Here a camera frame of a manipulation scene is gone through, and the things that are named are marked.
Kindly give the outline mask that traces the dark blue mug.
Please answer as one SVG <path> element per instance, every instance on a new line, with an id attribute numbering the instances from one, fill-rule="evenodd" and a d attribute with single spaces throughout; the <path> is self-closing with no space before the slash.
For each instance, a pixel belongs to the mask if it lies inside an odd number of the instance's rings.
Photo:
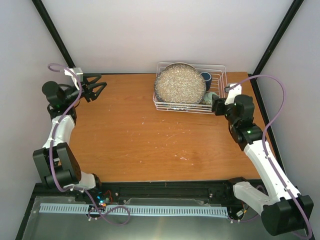
<path id="1" fill-rule="evenodd" d="M 205 81 L 206 91 L 209 91 L 212 84 L 212 75 L 209 72 L 201 72 L 200 75 Z"/>

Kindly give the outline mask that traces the large speckled grey plate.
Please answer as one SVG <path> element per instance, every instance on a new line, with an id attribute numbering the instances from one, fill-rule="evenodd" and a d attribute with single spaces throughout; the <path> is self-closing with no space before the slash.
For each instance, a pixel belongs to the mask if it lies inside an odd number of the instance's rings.
<path id="1" fill-rule="evenodd" d="M 154 93 L 164 103 L 199 104 L 206 93 L 206 83 L 198 71 L 163 69 L 155 79 Z"/>

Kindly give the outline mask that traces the floral patterned plate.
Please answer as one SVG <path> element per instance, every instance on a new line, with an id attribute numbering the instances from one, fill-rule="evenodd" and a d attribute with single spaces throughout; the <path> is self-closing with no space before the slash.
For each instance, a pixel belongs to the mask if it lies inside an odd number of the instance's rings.
<path id="1" fill-rule="evenodd" d="M 164 70 L 169 70 L 169 69 L 177 69 L 177 70 L 188 70 L 188 71 L 193 71 L 196 72 L 196 68 L 193 67 L 192 65 L 184 62 L 174 62 L 169 65 L 167 65 Z"/>

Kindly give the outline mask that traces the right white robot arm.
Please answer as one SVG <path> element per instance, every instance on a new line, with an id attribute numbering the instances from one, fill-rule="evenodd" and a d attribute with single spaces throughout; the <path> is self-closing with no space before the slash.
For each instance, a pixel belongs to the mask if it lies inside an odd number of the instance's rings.
<path id="1" fill-rule="evenodd" d="M 267 191 L 238 180 L 233 184 L 233 194 L 260 215 L 270 235 L 304 229 L 306 239 L 310 239 L 314 203 L 310 196 L 301 195 L 279 166 L 263 131 L 254 123 L 254 111 L 251 96 L 240 94 L 233 101 L 212 96 L 212 112 L 226 118 L 230 135 L 253 163 Z"/>

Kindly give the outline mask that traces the light green bowl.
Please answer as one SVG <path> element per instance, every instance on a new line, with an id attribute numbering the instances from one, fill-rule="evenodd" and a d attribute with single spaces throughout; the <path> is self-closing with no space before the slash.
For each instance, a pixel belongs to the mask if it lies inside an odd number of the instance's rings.
<path id="1" fill-rule="evenodd" d="M 213 104 L 213 97 L 218 97 L 219 98 L 219 96 L 215 93 L 215 92 L 206 92 L 205 94 L 204 94 L 204 97 L 203 97 L 203 99 L 202 99 L 202 104 L 203 105 L 212 105 Z"/>

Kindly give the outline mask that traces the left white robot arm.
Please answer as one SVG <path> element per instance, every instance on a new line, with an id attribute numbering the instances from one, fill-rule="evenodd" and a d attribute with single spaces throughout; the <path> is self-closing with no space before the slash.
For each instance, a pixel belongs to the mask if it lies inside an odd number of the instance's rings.
<path id="1" fill-rule="evenodd" d="M 48 189 L 86 190 L 92 201 L 103 198 L 104 188 L 99 177 L 94 173 L 81 171 L 69 146 L 72 131 L 77 122 L 75 103 L 77 97 L 87 102 L 96 100 L 106 82 L 100 82 L 100 74 L 85 73 L 80 75 L 82 91 L 75 86 L 48 81 L 42 86 L 52 127 L 49 137 L 42 148 L 32 154 L 42 184 Z"/>

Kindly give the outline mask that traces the light green flower plate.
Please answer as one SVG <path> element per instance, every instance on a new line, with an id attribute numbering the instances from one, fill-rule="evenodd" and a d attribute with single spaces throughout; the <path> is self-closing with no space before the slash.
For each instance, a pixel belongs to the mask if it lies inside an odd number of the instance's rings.
<path id="1" fill-rule="evenodd" d="M 175 106 L 186 106 L 186 105 L 188 105 L 188 103 L 186 103 L 186 102 L 170 102 L 170 103 L 172 103 Z"/>

